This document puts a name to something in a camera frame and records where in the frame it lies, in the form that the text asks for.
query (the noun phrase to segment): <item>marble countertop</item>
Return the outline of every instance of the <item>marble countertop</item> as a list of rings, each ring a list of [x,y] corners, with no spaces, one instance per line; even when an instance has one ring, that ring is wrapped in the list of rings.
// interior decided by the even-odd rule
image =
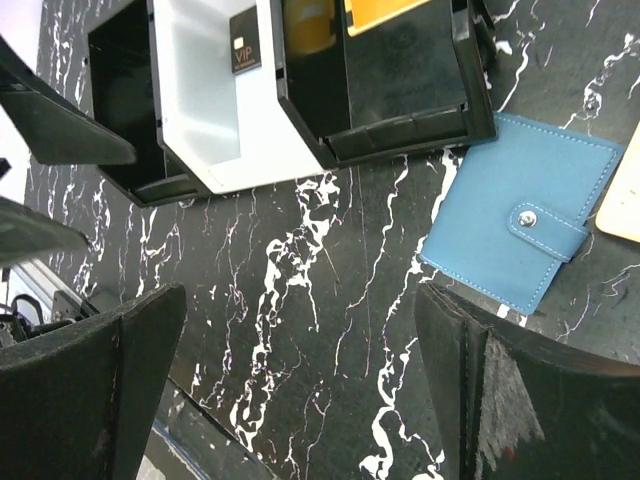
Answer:
[[[38,73],[90,111],[81,35],[117,0],[45,0]],[[620,143],[640,118],[636,0],[487,0],[494,108]],[[191,306],[171,378],[282,478],[440,479],[412,318],[422,282],[559,342],[640,363],[640,246],[595,232],[522,317],[417,257],[460,152],[361,165],[140,210],[92,167],[33,164],[27,203],[84,232],[49,264],[126,300],[169,281]]]

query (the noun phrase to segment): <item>black plastic tray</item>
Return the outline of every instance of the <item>black plastic tray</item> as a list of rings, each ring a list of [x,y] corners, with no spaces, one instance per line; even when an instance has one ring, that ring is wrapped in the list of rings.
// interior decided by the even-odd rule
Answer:
[[[332,44],[308,55],[287,43],[288,1],[271,0],[278,100],[324,168],[495,138],[483,0],[431,0],[356,37],[334,0]]]
[[[86,35],[94,118],[130,142],[133,165],[101,166],[141,207],[211,192],[162,141],[153,2],[128,0]]]

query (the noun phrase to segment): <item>wallet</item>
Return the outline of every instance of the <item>wallet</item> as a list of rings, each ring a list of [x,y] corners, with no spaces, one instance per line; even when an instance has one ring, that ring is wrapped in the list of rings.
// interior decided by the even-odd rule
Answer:
[[[514,115],[495,121],[498,140],[469,149],[420,256],[528,315],[587,238],[623,149]]]

